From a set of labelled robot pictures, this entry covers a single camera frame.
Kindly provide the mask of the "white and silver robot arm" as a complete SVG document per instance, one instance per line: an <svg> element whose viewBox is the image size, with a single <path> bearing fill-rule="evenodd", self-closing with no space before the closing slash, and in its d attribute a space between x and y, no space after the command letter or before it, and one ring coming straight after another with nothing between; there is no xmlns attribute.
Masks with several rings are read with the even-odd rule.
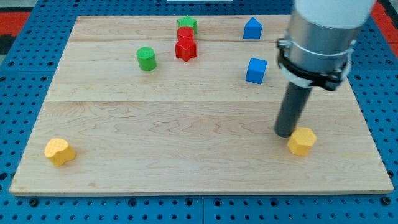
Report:
<svg viewBox="0 0 398 224"><path fill-rule="evenodd" d="M277 41L282 74L301 88L336 90L351 70L353 46L375 0L295 0Z"/></svg>

